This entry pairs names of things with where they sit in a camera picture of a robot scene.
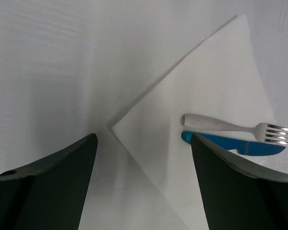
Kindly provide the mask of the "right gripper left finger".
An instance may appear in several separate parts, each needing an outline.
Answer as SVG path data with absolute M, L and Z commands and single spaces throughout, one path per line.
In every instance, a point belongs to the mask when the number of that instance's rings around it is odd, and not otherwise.
M 0 174 L 0 230 L 76 230 L 96 158 L 90 134 Z

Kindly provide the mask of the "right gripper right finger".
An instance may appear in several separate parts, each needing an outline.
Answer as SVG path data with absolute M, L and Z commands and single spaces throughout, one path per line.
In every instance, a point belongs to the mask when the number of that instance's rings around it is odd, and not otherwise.
M 288 174 L 193 135 L 192 156 L 211 230 L 288 230 Z

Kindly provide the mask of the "silver metal fork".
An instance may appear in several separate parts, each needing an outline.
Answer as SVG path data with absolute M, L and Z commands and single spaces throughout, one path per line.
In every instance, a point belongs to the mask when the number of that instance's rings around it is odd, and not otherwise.
M 204 115 L 184 114 L 181 117 L 181 124 L 195 130 L 248 132 L 253 134 L 259 142 L 280 146 L 288 145 L 288 128 L 268 123 L 244 127 Z

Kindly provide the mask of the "white paper napkin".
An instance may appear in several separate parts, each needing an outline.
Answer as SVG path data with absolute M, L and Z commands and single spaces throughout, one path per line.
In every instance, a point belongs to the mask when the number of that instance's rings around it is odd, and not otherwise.
M 276 122 L 246 15 L 204 40 L 113 127 L 172 208 L 171 230 L 208 228 L 191 147 L 180 137 L 188 113 L 245 127 Z

